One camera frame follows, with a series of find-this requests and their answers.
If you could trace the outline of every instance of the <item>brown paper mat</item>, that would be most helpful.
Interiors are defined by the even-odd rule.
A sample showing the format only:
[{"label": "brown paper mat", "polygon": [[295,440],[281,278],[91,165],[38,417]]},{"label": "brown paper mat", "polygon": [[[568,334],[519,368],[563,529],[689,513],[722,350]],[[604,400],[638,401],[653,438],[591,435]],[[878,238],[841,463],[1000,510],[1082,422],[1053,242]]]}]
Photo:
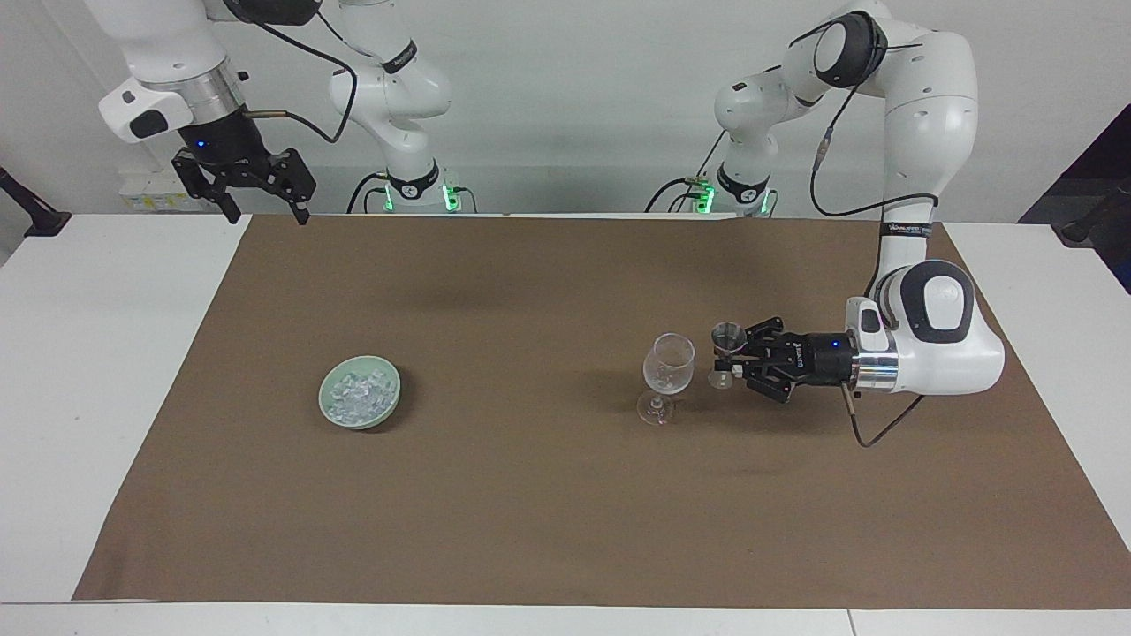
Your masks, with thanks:
[{"label": "brown paper mat", "polygon": [[[1131,608],[1012,351],[992,392],[929,398],[873,450],[836,389],[707,386],[711,325],[835,330],[874,247],[871,223],[257,216],[75,599]],[[651,428],[665,330],[700,355]],[[402,404],[337,429],[318,385],[365,353]],[[866,396],[865,435],[908,399]]]}]

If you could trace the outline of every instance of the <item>clear glass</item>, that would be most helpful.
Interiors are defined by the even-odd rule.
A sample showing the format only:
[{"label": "clear glass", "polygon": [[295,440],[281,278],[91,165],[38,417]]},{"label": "clear glass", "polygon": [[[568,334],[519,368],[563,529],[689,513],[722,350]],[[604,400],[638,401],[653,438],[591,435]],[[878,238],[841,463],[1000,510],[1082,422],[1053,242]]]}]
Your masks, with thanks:
[{"label": "clear glass", "polygon": [[637,401],[640,419],[653,426],[668,424],[675,413],[671,396],[688,388],[696,370],[696,345],[679,334],[656,338],[644,359],[644,380],[651,390]]},{"label": "clear glass", "polygon": [[729,358],[746,346],[746,330],[737,323],[719,323],[710,330],[710,341],[716,355]]},{"label": "clear glass", "polygon": [[[746,330],[737,323],[719,323],[710,330],[710,341],[715,345],[715,355],[729,362],[735,353],[746,346]],[[710,386],[725,390],[734,386],[734,376],[731,371],[711,371],[707,381]]]}]

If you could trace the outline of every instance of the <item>cable connector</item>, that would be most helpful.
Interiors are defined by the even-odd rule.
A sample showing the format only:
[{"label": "cable connector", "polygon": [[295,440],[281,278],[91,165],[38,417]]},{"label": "cable connector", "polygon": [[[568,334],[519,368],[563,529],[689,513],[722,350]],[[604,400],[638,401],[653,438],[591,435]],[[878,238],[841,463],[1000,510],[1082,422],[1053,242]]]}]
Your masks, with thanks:
[{"label": "cable connector", "polygon": [[698,214],[710,214],[710,208],[715,205],[715,187],[710,184],[708,179],[696,179],[694,188],[699,191],[691,195],[694,201],[694,212]]},{"label": "cable connector", "polygon": [[813,156],[813,172],[821,169],[821,164],[824,163],[824,156],[829,154],[829,146],[832,145],[832,128],[829,127],[824,131],[824,137],[821,139],[821,144],[817,146],[817,155]]}]

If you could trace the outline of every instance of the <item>glass base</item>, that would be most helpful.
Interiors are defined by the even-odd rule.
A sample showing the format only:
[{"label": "glass base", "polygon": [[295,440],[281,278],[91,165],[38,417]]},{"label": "glass base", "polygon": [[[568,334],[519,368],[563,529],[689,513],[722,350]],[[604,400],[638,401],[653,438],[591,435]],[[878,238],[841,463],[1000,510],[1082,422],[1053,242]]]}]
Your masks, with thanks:
[{"label": "glass base", "polygon": [[734,386],[734,376],[731,371],[711,371],[707,376],[707,383],[719,390],[726,390]]},{"label": "glass base", "polygon": [[637,414],[654,427],[670,424],[675,414],[675,403],[666,395],[648,390],[637,399]]}]

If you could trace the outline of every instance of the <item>black stand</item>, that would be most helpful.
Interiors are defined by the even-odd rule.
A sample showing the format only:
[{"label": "black stand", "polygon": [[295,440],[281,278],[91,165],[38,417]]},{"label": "black stand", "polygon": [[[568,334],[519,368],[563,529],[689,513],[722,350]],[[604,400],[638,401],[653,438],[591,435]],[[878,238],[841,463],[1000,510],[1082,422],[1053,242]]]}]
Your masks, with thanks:
[{"label": "black stand", "polygon": [[1131,178],[1124,179],[1115,191],[1104,197],[1104,200],[1096,204],[1082,218],[1065,223],[1064,225],[1053,225],[1053,232],[1061,242],[1070,248],[1090,248],[1091,230],[1096,225],[1106,223],[1115,218],[1115,215],[1123,208],[1131,206]]},{"label": "black stand", "polygon": [[8,192],[8,196],[15,199],[19,207],[24,208],[24,212],[32,217],[32,226],[27,229],[27,232],[24,232],[25,237],[54,237],[70,221],[71,213],[59,212],[45,204],[43,199],[35,196],[35,192],[8,174],[2,165],[0,165],[0,189]]}]

